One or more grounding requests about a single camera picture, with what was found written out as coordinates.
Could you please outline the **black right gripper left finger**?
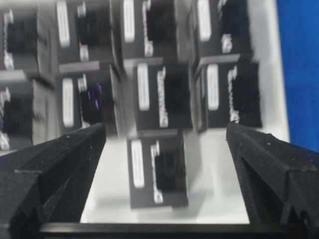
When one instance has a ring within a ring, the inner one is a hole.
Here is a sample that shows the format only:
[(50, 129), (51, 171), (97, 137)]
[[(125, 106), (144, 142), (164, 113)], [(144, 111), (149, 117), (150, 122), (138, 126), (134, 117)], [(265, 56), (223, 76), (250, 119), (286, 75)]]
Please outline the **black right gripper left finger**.
[(32, 239), (43, 223), (78, 223), (106, 142), (98, 123), (0, 158), (0, 236)]

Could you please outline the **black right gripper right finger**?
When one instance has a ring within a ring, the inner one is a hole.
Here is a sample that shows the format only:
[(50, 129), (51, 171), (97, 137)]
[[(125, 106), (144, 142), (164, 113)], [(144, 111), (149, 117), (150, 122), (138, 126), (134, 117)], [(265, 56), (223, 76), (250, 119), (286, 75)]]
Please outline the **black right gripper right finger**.
[(277, 238), (318, 238), (318, 153), (234, 122), (226, 141), (250, 226)]

